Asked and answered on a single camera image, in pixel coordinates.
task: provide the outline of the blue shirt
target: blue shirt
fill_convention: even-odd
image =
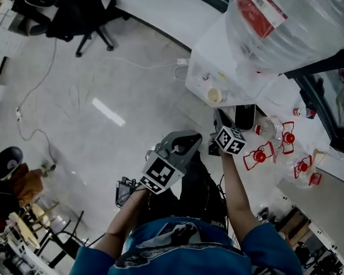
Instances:
[[[252,229],[238,250],[215,226],[193,218],[164,218],[133,231],[126,249],[115,260],[81,247],[71,275],[252,274],[256,268],[302,274],[297,256],[269,223]]]

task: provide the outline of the sticker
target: sticker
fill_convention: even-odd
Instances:
[[[232,154],[238,154],[241,149],[245,146],[245,143],[238,142],[237,140],[234,140],[232,144],[227,149],[227,152],[230,152]]]
[[[272,0],[236,0],[238,9],[261,38],[267,37],[288,17]]]
[[[146,174],[162,186],[166,186],[171,179],[175,169],[166,163],[162,158],[157,158]]]
[[[216,140],[219,146],[224,149],[229,144],[231,139],[231,136],[224,129],[222,129]]]
[[[243,135],[241,134],[241,132],[236,131],[236,130],[234,130],[234,129],[231,129],[231,131],[232,131],[232,134],[233,134],[233,136],[234,136],[235,138],[240,139],[240,140],[245,140],[245,138],[243,137]]]
[[[145,176],[143,176],[141,178],[140,182],[143,183],[143,185],[145,185],[147,188],[149,188],[155,194],[157,194],[158,192],[160,192],[162,190],[158,185],[156,185],[153,181],[149,180]]]

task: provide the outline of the red bottle cap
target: red bottle cap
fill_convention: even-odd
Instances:
[[[258,151],[258,152],[255,152],[253,154],[253,158],[255,161],[259,162],[259,163],[262,163],[263,161],[266,160],[266,155],[265,153],[261,152],[261,151]]]
[[[290,133],[290,132],[286,132],[284,134],[284,141],[288,144],[292,144],[295,140],[294,134]]]
[[[299,166],[299,169],[302,171],[302,172],[306,172],[307,169],[308,169],[308,165],[303,163]]]

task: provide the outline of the white cabinet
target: white cabinet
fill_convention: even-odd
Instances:
[[[27,36],[17,32],[16,27],[21,15],[10,10],[10,6],[3,3],[0,5],[0,55],[6,57],[17,57],[20,54]]]
[[[222,15],[191,53],[186,87],[212,107],[254,104],[263,98],[278,78],[277,74],[257,73],[241,66],[233,58],[230,48],[237,48],[240,52],[238,46],[228,44],[225,15]],[[209,102],[206,95],[211,87],[222,90],[225,100],[218,104]]]

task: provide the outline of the red label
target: red label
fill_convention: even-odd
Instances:
[[[236,1],[242,16],[258,36],[265,38],[275,29],[252,0]],[[284,19],[287,18],[287,16],[271,0],[266,0],[266,2],[268,2]]]

